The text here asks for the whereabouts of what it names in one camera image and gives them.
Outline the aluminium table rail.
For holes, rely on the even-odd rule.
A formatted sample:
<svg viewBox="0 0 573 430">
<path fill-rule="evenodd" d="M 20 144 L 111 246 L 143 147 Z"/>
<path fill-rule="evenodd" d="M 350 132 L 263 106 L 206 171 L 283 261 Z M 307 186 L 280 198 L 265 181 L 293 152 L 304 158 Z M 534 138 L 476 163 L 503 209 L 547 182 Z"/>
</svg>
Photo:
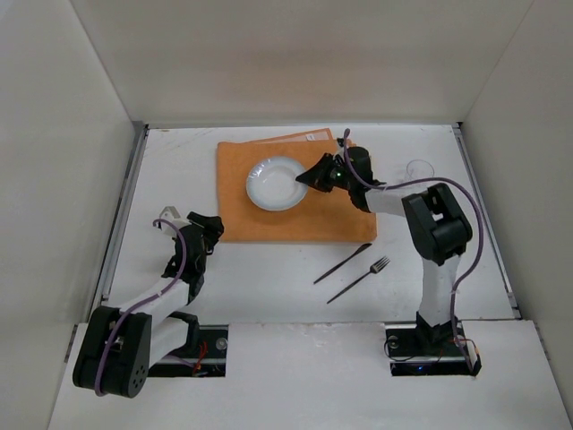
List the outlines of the aluminium table rail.
<svg viewBox="0 0 573 430">
<path fill-rule="evenodd" d="M 485 235 L 487 236 L 487 241 L 490 245 L 490 248 L 492 249 L 493 255 L 495 257 L 495 260 L 496 260 L 496 263 L 498 266 L 498 270 L 499 270 L 500 275 L 502 277 L 502 281 L 503 281 L 504 288 L 506 290 L 509 305 L 512 309 L 514 318 L 516 320 L 522 320 L 523 316 L 520 312 L 519 305 L 517 303 L 517 299 L 516 299 L 513 287 L 511 286 L 511 282 L 509 280 L 509 275 L 507 273 L 504 261 L 502 259 L 501 253 L 500 253 L 500 248 L 499 248 L 498 242 L 496 240 L 496 236 L 495 236 L 494 231 L 492 229 L 491 220 L 490 220 L 488 211 L 486 210 L 483 196 L 482 196 L 482 193 L 481 193 L 478 181 L 477 181 L 477 177 L 475 175 L 475 170 L 473 168 L 471 159 L 469 157 L 469 153 L 467 151 L 466 142 L 464 139 L 462 128 L 463 128 L 462 122 L 456 122 L 455 124 L 452 125 L 452 130 L 453 130 L 453 133 L 456 137 L 456 140 L 458 143 L 458 148 L 459 148 L 461 157 L 463 159 L 463 162 L 465 164 L 466 172 L 468 174 L 472 189 L 473 189 L 474 194 L 475 194 L 476 202 L 477 202 L 478 207 L 480 208 L 480 211 L 482 213 Z"/>
<path fill-rule="evenodd" d="M 122 187 L 115 207 L 115 215 L 107 239 L 107 246 L 98 274 L 96 287 L 87 305 L 86 319 L 90 318 L 95 308 L 109 298 L 124 239 L 124 232 L 140 174 L 141 163 L 149 135 L 149 125 L 142 121 L 133 121 L 132 125 L 134 130 L 133 145 L 124 172 Z"/>
</svg>

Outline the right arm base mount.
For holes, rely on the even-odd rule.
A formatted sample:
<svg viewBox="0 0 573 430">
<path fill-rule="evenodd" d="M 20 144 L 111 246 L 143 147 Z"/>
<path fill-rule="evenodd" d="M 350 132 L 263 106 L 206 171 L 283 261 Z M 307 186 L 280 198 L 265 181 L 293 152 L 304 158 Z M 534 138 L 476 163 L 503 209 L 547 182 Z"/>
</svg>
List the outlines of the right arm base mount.
<svg viewBox="0 0 573 430">
<path fill-rule="evenodd" d="M 447 334 L 433 344 L 422 341 L 414 323 L 389 324 L 385 334 L 383 349 L 392 376 L 476 377 L 482 370 L 479 350 L 461 323 L 456 338 Z"/>
</svg>

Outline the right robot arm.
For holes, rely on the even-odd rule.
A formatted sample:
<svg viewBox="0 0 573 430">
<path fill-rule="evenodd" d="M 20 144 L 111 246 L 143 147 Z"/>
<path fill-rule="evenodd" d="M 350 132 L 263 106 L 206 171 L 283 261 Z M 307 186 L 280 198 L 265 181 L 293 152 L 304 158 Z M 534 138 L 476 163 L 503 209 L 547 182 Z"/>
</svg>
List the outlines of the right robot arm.
<svg viewBox="0 0 573 430">
<path fill-rule="evenodd" d="M 423 295 L 415 320 L 417 337 L 427 345 L 455 337 L 457 318 L 451 308 L 452 297 L 459 284 L 460 257 L 473 238 L 473 230 L 451 188 L 456 187 L 475 204 L 462 185 L 446 177 L 388 185 L 373 177 L 370 154 L 358 146 L 324 154 L 296 181 L 323 193 L 335 187 L 343 189 L 360 211 L 403 217 L 423 263 Z"/>
</svg>

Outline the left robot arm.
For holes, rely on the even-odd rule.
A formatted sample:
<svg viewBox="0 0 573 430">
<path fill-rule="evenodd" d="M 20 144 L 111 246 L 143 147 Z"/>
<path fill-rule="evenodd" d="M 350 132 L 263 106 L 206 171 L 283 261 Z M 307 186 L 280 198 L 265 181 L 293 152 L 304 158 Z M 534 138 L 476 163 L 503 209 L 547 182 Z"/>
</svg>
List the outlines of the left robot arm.
<svg viewBox="0 0 573 430">
<path fill-rule="evenodd" d="M 133 398 L 150 377 L 222 377 L 228 328 L 202 325 L 184 311 L 204 284 L 207 259 L 224 233 L 219 216 L 167 206 L 154 227 L 174 253 L 159 281 L 135 299 L 91 314 L 73 369 L 73 385 L 98 396 Z"/>
</svg>

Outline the black knife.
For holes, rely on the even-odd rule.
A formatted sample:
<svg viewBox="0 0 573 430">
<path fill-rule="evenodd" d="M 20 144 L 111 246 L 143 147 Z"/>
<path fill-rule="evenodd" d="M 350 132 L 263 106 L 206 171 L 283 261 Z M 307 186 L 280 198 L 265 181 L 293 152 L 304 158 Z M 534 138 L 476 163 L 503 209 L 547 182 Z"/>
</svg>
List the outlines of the black knife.
<svg viewBox="0 0 573 430">
<path fill-rule="evenodd" d="M 324 279 L 326 279 L 328 276 L 330 276 L 331 274 L 333 274 L 335 271 L 339 270 L 341 267 L 343 267 L 345 264 L 347 264 L 348 262 L 350 262 L 352 259 L 354 259 L 357 255 L 361 254 L 362 252 L 364 252 L 365 250 L 367 250 L 368 248 L 370 248 L 372 246 L 372 243 L 365 243 L 360 245 L 352 254 L 350 254 L 346 259 L 344 259 L 343 261 L 335 264 L 332 268 L 330 268 L 329 270 L 327 270 L 325 273 L 321 274 L 320 277 L 318 279 L 316 279 L 312 284 L 316 285 L 319 282 L 323 281 Z"/>
</svg>

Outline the left aluminium table rail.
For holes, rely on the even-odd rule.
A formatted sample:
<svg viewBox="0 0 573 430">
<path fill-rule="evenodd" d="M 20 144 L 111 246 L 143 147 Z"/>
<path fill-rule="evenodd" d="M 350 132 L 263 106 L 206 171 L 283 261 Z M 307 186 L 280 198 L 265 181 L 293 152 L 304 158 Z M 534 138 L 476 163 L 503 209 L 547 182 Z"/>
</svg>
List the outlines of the left aluminium table rail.
<svg viewBox="0 0 573 430">
<path fill-rule="evenodd" d="M 124 232 L 140 174 L 141 163 L 149 135 L 149 125 L 142 121 L 133 121 L 132 125 L 134 130 L 133 145 L 124 172 L 122 187 L 115 207 L 115 215 L 107 239 L 107 246 L 98 274 L 96 287 L 87 305 L 86 319 L 90 318 L 95 308 L 109 298 L 124 239 Z"/>
</svg>

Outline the white paper plate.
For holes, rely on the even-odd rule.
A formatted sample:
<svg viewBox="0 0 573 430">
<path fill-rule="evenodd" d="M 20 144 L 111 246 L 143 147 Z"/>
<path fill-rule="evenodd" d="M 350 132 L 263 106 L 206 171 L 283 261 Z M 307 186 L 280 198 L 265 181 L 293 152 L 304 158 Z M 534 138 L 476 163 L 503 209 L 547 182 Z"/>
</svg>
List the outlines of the white paper plate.
<svg viewBox="0 0 573 430">
<path fill-rule="evenodd" d="M 247 175 L 247 196 L 264 211 L 290 210 L 308 193 L 308 186 L 296 181 L 304 171 L 299 161 L 289 157 L 264 159 L 253 166 Z"/>
</svg>

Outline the black fork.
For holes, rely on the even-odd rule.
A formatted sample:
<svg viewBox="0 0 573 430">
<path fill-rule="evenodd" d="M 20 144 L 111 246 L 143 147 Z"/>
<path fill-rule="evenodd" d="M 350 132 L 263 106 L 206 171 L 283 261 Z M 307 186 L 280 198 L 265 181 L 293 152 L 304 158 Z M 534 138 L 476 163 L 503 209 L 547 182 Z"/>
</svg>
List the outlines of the black fork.
<svg viewBox="0 0 573 430">
<path fill-rule="evenodd" d="M 389 265 L 389 263 L 390 263 L 389 257 L 387 256 L 382 257 L 377 262 L 373 263 L 365 274 L 361 275 L 359 278 L 352 281 L 349 285 L 341 289 L 335 296 L 329 299 L 327 301 L 327 304 L 329 305 L 333 301 L 337 300 L 339 297 L 343 296 L 346 292 L 355 287 L 357 284 L 359 284 L 368 276 L 380 273 L 383 269 L 385 269 Z"/>
</svg>

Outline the right aluminium table rail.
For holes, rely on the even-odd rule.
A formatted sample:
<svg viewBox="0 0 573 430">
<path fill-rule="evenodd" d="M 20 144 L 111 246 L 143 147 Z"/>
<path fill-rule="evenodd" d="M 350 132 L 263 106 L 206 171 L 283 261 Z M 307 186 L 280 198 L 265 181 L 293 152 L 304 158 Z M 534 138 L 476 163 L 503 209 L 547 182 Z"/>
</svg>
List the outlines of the right aluminium table rail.
<svg viewBox="0 0 573 430">
<path fill-rule="evenodd" d="M 496 260 L 496 263 L 498 266 L 498 270 L 499 270 L 500 275 L 502 277 L 502 281 L 503 281 L 504 288 L 506 290 L 509 305 L 512 309 L 514 318 L 516 320 L 522 320 L 523 316 L 520 312 L 519 305 L 517 303 L 517 299 L 516 299 L 513 287 L 511 286 L 511 282 L 509 280 L 509 275 L 507 273 L 504 261 L 502 259 L 501 253 L 500 253 L 500 248 L 499 248 L 498 242 L 496 240 L 496 236 L 495 236 L 494 231 L 492 229 L 491 220 L 490 220 L 488 211 L 486 210 L 483 196 L 482 196 L 482 193 L 481 193 L 478 181 L 477 181 L 477 177 L 475 175 L 475 170 L 473 168 L 471 159 L 469 157 L 469 153 L 467 151 L 466 142 L 464 139 L 462 128 L 463 128 L 462 122 L 456 122 L 455 124 L 452 125 L 452 130 L 453 130 L 453 133 L 456 137 L 456 140 L 458 143 L 458 148 L 459 148 L 461 157 L 463 159 L 463 162 L 465 164 L 466 172 L 468 174 L 472 189 L 473 189 L 474 194 L 475 194 L 476 202 L 477 202 L 478 207 L 480 208 L 480 211 L 482 213 L 485 235 L 487 236 L 487 241 L 490 245 L 490 248 L 492 249 L 493 255 L 495 257 L 495 260 Z"/>
</svg>

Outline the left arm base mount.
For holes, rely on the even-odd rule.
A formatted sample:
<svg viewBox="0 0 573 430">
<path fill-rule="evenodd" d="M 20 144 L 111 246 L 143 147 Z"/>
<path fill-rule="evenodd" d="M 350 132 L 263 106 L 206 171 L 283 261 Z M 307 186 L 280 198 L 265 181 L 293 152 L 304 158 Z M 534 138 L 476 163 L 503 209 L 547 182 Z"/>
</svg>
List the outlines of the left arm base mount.
<svg viewBox="0 0 573 430">
<path fill-rule="evenodd" d="M 200 327 L 194 349 L 180 348 L 149 370 L 153 378 L 221 378 L 226 376 L 229 329 L 227 325 Z"/>
</svg>

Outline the clear plastic cup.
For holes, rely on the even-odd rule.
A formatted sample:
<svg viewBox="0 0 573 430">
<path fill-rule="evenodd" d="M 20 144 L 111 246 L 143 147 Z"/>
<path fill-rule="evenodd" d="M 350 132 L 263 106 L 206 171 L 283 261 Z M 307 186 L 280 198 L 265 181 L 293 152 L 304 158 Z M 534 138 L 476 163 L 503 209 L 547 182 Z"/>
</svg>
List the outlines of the clear plastic cup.
<svg viewBox="0 0 573 430">
<path fill-rule="evenodd" d="M 435 170 L 433 165 L 423 159 L 413 159 L 406 165 L 405 180 L 413 181 L 423 178 L 433 178 Z"/>
</svg>

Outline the orange cloth placemat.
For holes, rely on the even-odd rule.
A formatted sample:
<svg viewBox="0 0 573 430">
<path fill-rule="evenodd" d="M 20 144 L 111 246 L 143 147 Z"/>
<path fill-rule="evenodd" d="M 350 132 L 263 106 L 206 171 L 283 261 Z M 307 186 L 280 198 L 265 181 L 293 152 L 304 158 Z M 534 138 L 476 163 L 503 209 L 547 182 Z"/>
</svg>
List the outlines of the orange cloth placemat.
<svg viewBox="0 0 573 430">
<path fill-rule="evenodd" d="M 347 193 L 310 190 L 294 208 L 265 211 L 247 196 L 246 179 L 259 162 L 286 156 L 312 167 L 337 150 L 329 128 L 249 142 L 220 142 L 217 147 L 218 215 L 224 242 L 371 242 L 377 235 L 373 213 L 359 211 Z"/>
</svg>

